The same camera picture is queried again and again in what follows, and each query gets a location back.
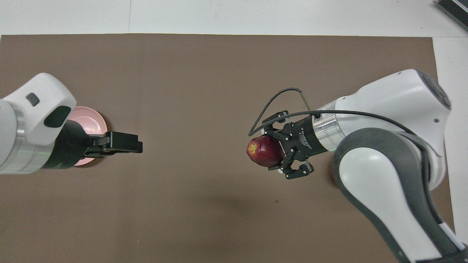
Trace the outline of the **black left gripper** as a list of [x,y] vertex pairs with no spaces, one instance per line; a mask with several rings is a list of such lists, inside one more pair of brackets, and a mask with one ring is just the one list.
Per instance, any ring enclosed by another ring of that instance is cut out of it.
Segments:
[[67,169],[83,159],[84,155],[86,158],[103,158],[116,153],[142,152],[143,143],[135,134],[109,131],[89,136],[79,123],[67,120],[42,169]]

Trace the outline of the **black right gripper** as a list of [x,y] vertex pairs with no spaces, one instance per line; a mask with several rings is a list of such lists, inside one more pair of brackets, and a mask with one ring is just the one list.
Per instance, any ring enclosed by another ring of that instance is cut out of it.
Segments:
[[[267,122],[289,114],[288,111],[280,111],[262,121],[262,136],[268,136],[282,141],[283,149],[286,151],[284,160],[276,166],[268,167],[269,171],[277,170],[284,174],[285,178],[302,178],[314,172],[314,167],[309,163],[309,157],[319,155],[328,150],[318,140],[313,125],[313,117],[308,116],[295,123],[287,123],[283,129],[274,128],[273,124],[266,125]],[[294,161],[301,164],[297,169],[292,168]]]

